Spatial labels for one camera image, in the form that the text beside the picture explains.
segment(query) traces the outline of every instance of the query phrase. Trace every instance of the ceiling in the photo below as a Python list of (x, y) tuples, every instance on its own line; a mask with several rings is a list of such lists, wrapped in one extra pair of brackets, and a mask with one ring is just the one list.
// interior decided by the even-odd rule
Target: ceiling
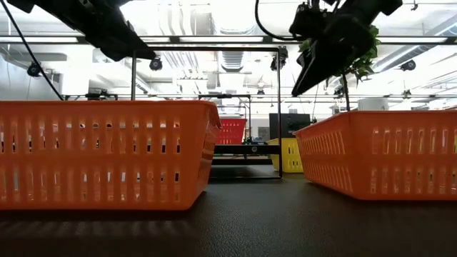
[[(411, 10), (412, 2), (404, 0), (404, 5), (390, 17), (380, 15), (374, 22), (383, 36), (438, 36), (444, 29), (457, 22), (457, 0), (418, 0), (418, 8)], [(288, 35), (288, 27), (300, 1), (262, 0), (259, 13), (263, 25), (274, 34)], [(254, 0), (143, 0), (131, 1), (121, 10), (141, 36), (223, 36), (231, 33), (239, 36), (263, 36), (253, 20)], [(26, 35), (61, 36), (79, 35), (59, 20), (40, 8), (35, 7), (31, 14), (25, 14), (10, 6), (21, 30)], [(6, 14), (0, 11), (0, 34), (16, 35), (11, 28)], [(247, 46), (257, 46), (254, 42)], [(2, 54), (10, 61), (30, 62), (26, 49), (14, 44), (3, 47)], [(296, 64), (298, 46), (288, 45), (288, 63), (281, 70), (281, 93), (290, 94), (301, 67)], [(131, 85), (131, 60), (118, 63), (106, 58), (99, 50), (87, 45), (51, 45), (32, 46), (32, 50), (42, 57), (41, 63), (47, 69), (73, 77), (83, 74), (87, 87), (105, 88), (111, 93), (129, 94)], [(418, 46), (381, 45), (378, 48), (378, 64), (388, 67), (397, 59), (401, 61)], [(370, 79), (357, 85), (354, 78), (349, 78), (350, 93), (357, 95), (402, 94), (410, 89), (414, 95), (456, 94), (457, 84), (456, 46), (436, 46), (412, 56), (417, 63), (414, 71), (400, 71), (395, 67), (370, 76)], [(227, 55), (221, 52), (159, 52), (163, 61), (160, 71), (152, 71), (149, 61), (137, 63), (137, 82), (146, 87), (149, 94), (257, 94), (263, 89), (266, 94), (276, 94), (278, 83), (276, 72), (271, 71), (271, 53), (245, 52), (239, 55)], [(222, 67), (238, 65), (241, 72), (227, 73)], [(338, 79), (324, 90), (325, 85), (315, 87), (302, 99), (286, 99), (283, 110), (297, 109), (299, 113), (314, 113), (327, 117), (332, 114), (332, 106), (344, 106), (340, 99), (333, 97)], [(351, 98), (351, 106), (356, 107), (359, 97)], [(392, 109), (422, 106), (431, 102), (435, 106), (452, 104), (448, 99), (444, 104), (436, 104), (430, 98), (404, 101), (402, 98), (390, 99)], [(262, 104), (253, 104), (253, 114), (265, 115), (276, 109), (272, 101), (275, 98), (254, 99)], [(239, 100), (224, 100), (219, 104), (242, 105)]]

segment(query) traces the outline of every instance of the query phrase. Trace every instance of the table surface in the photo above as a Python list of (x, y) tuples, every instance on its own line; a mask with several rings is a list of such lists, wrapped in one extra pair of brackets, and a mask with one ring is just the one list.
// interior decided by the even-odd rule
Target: table surface
[(0, 213), (2, 256), (456, 256), (457, 203), (363, 202), (309, 183), (212, 183), (185, 212)]

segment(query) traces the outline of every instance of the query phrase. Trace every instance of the wall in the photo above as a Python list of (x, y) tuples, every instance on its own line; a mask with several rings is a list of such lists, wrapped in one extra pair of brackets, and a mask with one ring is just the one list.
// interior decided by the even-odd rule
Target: wall
[[(54, 82), (54, 86), (59, 91), (59, 84)], [(43, 77), (30, 77), (26, 69), (6, 62), (0, 55), (0, 100), (58, 100), (58, 97)]]

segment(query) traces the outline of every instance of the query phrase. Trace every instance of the orange basket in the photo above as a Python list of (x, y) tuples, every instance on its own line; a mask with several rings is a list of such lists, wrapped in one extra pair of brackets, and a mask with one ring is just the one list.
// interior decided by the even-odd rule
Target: orange basket
[(0, 209), (188, 209), (221, 124), (205, 101), (0, 102)]
[(352, 111), (296, 136), (315, 183), (364, 200), (457, 200), (457, 111)]
[(245, 119), (221, 119), (222, 131), (217, 144), (242, 144)]

